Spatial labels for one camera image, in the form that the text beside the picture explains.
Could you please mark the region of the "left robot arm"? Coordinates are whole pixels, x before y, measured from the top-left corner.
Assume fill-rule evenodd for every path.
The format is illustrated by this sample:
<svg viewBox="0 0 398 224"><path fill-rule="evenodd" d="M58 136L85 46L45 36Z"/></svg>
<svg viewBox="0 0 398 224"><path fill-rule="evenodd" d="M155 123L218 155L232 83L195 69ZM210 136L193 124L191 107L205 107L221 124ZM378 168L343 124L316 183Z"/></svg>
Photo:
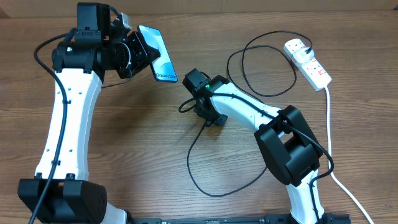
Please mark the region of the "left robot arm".
<svg viewBox="0 0 398 224"><path fill-rule="evenodd" d="M34 177L19 181L17 194L42 223L132 223L127 210L108 202L105 187L88 180L88 141L104 75L114 70L129 81L160 59L127 15L97 2L77 5L77 25L56 36L55 97L49 133Z"/></svg>

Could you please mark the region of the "white power strip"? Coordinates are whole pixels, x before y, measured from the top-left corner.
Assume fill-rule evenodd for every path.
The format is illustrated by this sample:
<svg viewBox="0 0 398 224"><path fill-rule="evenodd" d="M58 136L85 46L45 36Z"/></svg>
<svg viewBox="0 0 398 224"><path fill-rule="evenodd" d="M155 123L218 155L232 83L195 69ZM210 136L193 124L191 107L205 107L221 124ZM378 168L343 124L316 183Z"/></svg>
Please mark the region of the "white power strip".
<svg viewBox="0 0 398 224"><path fill-rule="evenodd" d="M300 39L292 39L284 44L284 51L293 61L295 66L296 64L292 55L302 47L307 46ZM315 56L301 67L296 67L300 70L302 75L307 79L315 91L324 89L331 82L331 76L329 76Z"/></svg>

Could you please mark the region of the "white charger plug adapter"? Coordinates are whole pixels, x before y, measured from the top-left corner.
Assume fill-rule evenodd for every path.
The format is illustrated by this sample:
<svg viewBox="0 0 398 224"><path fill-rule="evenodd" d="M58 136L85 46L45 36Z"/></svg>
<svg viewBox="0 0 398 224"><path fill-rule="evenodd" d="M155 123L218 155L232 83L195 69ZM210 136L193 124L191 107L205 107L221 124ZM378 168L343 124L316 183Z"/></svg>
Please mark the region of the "white charger plug adapter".
<svg viewBox="0 0 398 224"><path fill-rule="evenodd" d="M301 67L315 56L315 52L310 47L302 47L294 52L292 56L296 66Z"/></svg>

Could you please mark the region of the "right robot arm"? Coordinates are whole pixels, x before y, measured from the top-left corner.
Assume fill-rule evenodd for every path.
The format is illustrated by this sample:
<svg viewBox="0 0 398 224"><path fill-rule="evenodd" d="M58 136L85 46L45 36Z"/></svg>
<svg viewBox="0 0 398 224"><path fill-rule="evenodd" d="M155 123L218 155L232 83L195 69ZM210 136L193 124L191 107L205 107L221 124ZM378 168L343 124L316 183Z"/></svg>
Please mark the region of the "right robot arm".
<svg viewBox="0 0 398 224"><path fill-rule="evenodd" d="M338 223L324 211L317 180L333 168L318 173L319 159L332 158L317 141L302 113L294 106L281 110L255 100L220 75L210 78L193 69L182 81L192 94L191 109L205 126L222 126L233 118L253 132L266 167L287 187L291 209L284 215L267 215L264 223Z"/></svg>

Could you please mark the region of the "blue Samsung Galaxy smartphone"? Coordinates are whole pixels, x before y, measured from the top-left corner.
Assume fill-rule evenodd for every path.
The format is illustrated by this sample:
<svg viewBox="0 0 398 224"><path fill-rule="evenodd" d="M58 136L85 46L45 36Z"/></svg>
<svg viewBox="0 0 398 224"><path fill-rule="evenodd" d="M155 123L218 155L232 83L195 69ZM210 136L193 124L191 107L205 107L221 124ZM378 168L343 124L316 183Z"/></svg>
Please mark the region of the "blue Samsung Galaxy smartphone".
<svg viewBox="0 0 398 224"><path fill-rule="evenodd" d="M177 74L160 30L144 25L138 25L137 29L142 34L149 50L154 50L155 55L150 66L155 80L169 83L178 82Z"/></svg>

